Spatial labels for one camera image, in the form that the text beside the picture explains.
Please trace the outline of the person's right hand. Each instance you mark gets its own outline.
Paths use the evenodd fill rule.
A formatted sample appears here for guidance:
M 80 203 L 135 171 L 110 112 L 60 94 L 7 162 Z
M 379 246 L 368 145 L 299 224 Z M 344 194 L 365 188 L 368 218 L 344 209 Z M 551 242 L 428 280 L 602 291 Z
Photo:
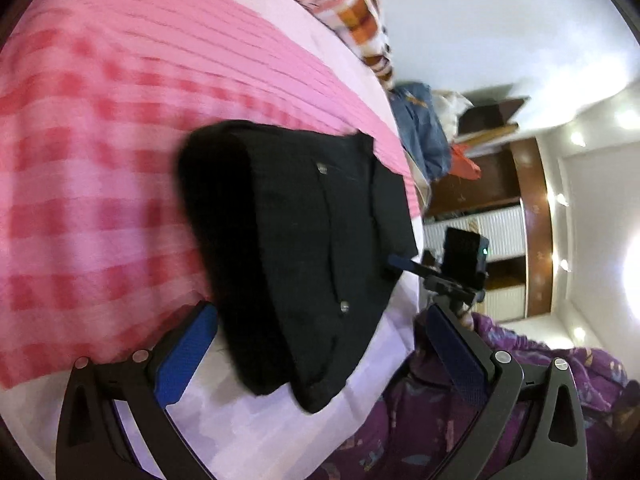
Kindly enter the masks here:
M 458 313 L 458 321 L 467 330 L 474 330 L 475 328 L 473 311 L 471 309 L 460 311 Z

